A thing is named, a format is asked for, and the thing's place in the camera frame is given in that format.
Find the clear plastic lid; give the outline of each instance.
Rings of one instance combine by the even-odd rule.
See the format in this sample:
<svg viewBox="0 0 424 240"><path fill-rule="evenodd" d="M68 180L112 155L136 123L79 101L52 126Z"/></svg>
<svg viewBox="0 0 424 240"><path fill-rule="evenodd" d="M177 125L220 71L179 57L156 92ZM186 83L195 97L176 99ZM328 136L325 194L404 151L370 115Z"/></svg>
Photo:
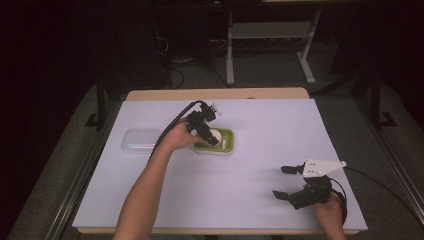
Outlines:
<svg viewBox="0 0 424 240"><path fill-rule="evenodd" d="M130 128L125 132L121 148L129 154L150 155L160 134L155 128Z"/></svg>

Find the human hand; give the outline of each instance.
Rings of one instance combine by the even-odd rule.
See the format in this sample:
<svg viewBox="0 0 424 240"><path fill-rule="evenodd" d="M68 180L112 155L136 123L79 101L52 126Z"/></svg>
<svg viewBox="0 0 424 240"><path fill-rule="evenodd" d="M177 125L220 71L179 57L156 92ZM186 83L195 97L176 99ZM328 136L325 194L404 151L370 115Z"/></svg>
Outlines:
<svg viewBox="0 0 424 240"><path fill-rule="evenodd" d="M203 141L200 136L191 135L187 131L186 120L182 120L165 135L160 145L169 148L171 151L175 151L190 144Z"/></svg>
<svg viewBox="0 0 424 240"><path fill-rule="evenodd" d="M326 203L314 204L315 217L321 229L330 240L343 240L342 201L335 194L331 194Z"/></svg>

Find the green container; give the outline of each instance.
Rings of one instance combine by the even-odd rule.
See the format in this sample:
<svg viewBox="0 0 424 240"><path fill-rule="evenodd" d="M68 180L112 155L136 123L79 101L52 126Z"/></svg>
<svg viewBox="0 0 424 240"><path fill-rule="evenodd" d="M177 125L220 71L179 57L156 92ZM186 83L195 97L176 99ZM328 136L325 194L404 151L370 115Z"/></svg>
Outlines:
<svg viewBox="0 0 424 240"><path fill-rule="evenodd" d="M208 143L195 143L194 150L201 154L230 155L234 147L234 133L231 129L213 128L221 133L222 140L217 146Z"/></svg>

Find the dark background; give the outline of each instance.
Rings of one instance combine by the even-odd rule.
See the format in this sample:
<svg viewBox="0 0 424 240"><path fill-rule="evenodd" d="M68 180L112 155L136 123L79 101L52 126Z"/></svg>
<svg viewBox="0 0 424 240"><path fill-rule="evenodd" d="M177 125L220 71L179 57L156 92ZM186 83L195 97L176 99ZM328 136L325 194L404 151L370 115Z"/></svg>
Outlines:
<svg viewBox="0 0 424 240"><path fill-rule="evenodd" d="M166 35L173 46L190 46L206 61L208 38L225 38L224 13L168 12L151 28L152 16L92 10L102 4L9 0L0 5L0 239L7 237L79 101L100 76L112 98L131 89L160 88L166 77L155 35ZM424 129L422 10L418 1L324 9L315 41L339 42L334 74L375 66ZM332 22L335 17L341 21Z"/></svg>

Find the white tabletop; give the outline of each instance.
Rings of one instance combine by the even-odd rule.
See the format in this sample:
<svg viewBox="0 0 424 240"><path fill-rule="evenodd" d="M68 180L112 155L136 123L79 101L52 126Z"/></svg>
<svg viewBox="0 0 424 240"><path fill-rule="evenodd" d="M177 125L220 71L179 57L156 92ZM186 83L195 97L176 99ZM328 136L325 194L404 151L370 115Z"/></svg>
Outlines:
<svg viewBox="0 0 424 240"><path fill-rule="evenodd" d="M163 130L190 102L123 103L74 227L85 233L114 231L125 197L148 160L148 156L130 155L121 149L125 132L140 127ZM209 125L233 130L234 151L230 156L212 156L198 154L189 146L174 153L153 233L319 231L312 207L295 210L272 193L272 190L297 192L305 183L299 174L283 174L280 170L283 165L301 165L308 158L339 161L315 101L218 99L213 102L223 115ZM349 213L345 230L366 230L343 170L329 176L340 182L347 194ZM340 191L338 186L333 184L333 187Z"/></svg>

